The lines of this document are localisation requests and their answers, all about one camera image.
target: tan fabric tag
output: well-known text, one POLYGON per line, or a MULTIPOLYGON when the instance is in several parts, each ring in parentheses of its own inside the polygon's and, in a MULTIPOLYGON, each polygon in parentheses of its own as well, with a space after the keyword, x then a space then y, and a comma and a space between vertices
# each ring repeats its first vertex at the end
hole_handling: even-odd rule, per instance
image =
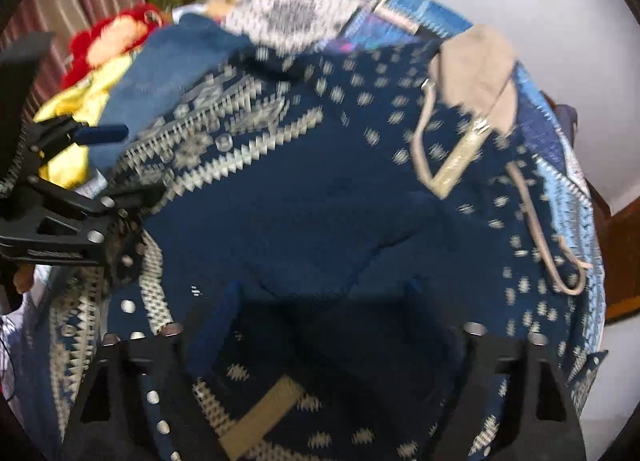
POLYGON ((291 378, 281 377, 249 412, 220 437, 220 446, 230 461, 236 461, 255 446, 304 393, 304 389, 291 378))
POLYGON ((513 128, 518 95, 511 73, 515 53, 491 27, 473 26, 442 44, 429 72, 447 105, 487 116, 505 136, 513 128))

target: black clamp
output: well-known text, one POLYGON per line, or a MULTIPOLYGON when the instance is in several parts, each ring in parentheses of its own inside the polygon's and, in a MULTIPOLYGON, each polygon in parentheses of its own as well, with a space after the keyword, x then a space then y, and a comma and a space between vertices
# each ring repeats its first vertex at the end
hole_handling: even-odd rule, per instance
POLYGON ((172 460, 226 461, 191 391, 183 349, 177 323, 135 340, 107 333, 80 385, 60 461, 94 461, 97 446, 101 459, 159 461, 156 431, 169 438, 172 460), (158 423, 147 417, 147 402, 159 407, 158 423))
POLYGON ((527 340, 489 335, 482 324, 467 323, 467 368, 460 397, 446 409, 434 435, 429 461, 466 459, 484 420, 496 374, 508 375, 500 427, 490 461, 586 461, 580 422, 557 357, 547 338, 529 333, 527 340))
POLYGON ((123 125, 88 127, 70 116, 28 126, 28 149, 12 196, 0 210, 0 255, 8 261, 55 266, 103 266, 108 237, 159 202, 163 184, 105 190, 89 199, 38 177, 38 170, 73 143, 121 141, 123 125))

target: light blue fabric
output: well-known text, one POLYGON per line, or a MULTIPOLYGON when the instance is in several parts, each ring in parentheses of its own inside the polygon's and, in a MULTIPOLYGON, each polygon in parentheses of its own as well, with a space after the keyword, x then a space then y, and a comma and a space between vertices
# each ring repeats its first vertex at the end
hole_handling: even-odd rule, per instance
POLYGON ((140 130, 171 111, 180 97, 229 54, 250 44, 211 19, 185 14, 180 23, 154 32, 121 81, 111 89, 100 123, 124 123, 129 137, 119 144, 92 146, 92 166, 107 172, 140 130))
POLYGON ((593 264, 587 270, 587 288, 589 293, 588 318, 580 323, 578 331, 584 340, 584 349, 588 353, 598 352, 602 327, 606 313, 604 294, 604 264, 598 241, 594 238, 593 207, 586 205, 581 194, 570 191, 571 181, 560 175, 543 158, 537 158, 538 170, 545 179, 545 193, 551 199, 549 206, 556 231, 580 258, 593 264))

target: wooden furniture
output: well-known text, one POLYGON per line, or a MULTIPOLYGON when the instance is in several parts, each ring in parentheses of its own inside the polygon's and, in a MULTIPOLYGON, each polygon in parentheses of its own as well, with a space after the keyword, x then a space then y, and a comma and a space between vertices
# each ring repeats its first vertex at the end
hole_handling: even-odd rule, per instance
POLYGON ((598 239, 605 266, 607 320, 640 311, 640 198, 605 218, 598 239))

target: blue denim fabric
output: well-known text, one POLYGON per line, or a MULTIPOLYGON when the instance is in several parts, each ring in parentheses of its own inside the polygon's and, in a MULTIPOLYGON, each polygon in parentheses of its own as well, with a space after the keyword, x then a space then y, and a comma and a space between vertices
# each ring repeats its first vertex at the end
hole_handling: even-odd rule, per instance
POLYGON ((91 165, 107 172, 140 130, 172 110, 207 71, 249 44, 247 37, 231 35, 211 19, 194 14, 153 33, 111 89, 100 118, 100 123, 126 124, 129 137, 118 144, 90 147, 91 165))

